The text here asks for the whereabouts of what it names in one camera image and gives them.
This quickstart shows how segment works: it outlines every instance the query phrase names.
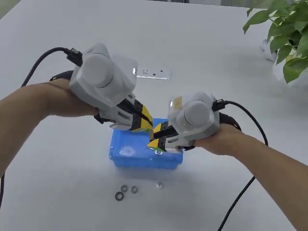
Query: yellow label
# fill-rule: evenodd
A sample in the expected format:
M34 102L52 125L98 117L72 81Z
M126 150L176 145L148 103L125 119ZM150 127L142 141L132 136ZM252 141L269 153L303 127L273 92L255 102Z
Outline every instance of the yellow label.
M174 99L174 109L175 110L179 110L182 108L182 97L177 97Z

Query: white tabletop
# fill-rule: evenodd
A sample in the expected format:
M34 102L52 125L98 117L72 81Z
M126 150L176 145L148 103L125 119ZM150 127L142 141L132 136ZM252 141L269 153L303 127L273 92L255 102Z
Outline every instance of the white tabletop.
M280 86L259 44L269 24L244 36L246 9L145 0L22 0L0 21L0 98L18 88L46 50L96 42L143 64L164 63L172 80L138 79L134 91L154 117L166 117L172 95L197 90L246 106L272 147L308 163L308 93ZM73 65L61 53L39 66L31 83ZM228 106L244 132L261 136ZM231 157L189 151L174 171L120 170L109 160L112 130L92 117L49 117L8 168L2 231L214 231L251 178ZM162 181L164 189L155 185ZM139 187L122 202L122 184ZM258 182L232 212L225 230L293 231Z

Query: blue box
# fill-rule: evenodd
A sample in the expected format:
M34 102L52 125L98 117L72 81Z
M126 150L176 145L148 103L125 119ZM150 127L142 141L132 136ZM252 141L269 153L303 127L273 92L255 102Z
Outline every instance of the blue box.
M153 126L167 119L154 119ZM176 169L183 162L183 153L155 154L149 149L149 134L147 132L131 132L114 130L112 134L109 158L117 167L148 167Z

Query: green leaf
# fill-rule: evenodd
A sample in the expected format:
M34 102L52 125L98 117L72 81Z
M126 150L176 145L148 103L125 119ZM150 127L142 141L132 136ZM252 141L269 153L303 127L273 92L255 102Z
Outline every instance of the green leaf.
M254 8L250 8L248 11L247 11L247 17L249 17L251 11L253 10Z
M290 45L285 45L282 47L279 52L278 52L278 58L277 58L277 64L281 63L291 52L292 46Z
M266 10L262 10L253 15L248 22L244 25L243 31L246 34L251 25L261 24L269 19L269 13Z
M283 67L284 79L287 83L297 79L308 67L308 57L304 59L295 58L287 61Z
M278 49L283 47L289 40L288 36L279 35L273 39L273 41L270 43L270 52L273 54Z
M282 18L276 18L275 21L272 23L272 25L269 28L269 34L268 34L268 41L270 40L270 38L272 36L274 36L273 32L275 31L275 29L277 28L276 25L280 25L280 23L282 23L283 19Z
M273 29L272 35L290 35L295 31L294 24L293 23L288 23L288 22L283 22L281 25Z
M308 21L308 1L299 1L295 4L295 13L292 15L296 21Z
M290 14L290 5L286 0L273 0L268 12L271 14L274 11L277 11L276 13L279 14L279 16L288 16Z
M308 56L308 30L303 33L303 36L299 41L297 51L303 56Z
M299 21L297 21L297 22L294 23L294 28L301 32L304 29L304 27L307 25L307 23L308 22L299 22Z

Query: black strap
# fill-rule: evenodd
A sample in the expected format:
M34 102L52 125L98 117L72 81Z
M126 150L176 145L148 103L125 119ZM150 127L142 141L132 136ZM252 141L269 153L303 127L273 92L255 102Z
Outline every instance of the black strap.
M60 79L60 78L64 78L64 79L67 79L67 80L71 80L71 77L73 75L73 71L65 71L63 73L60 73L54 77L52 77L50 79L50 81L53 81L53 80L56 80L56 79Z

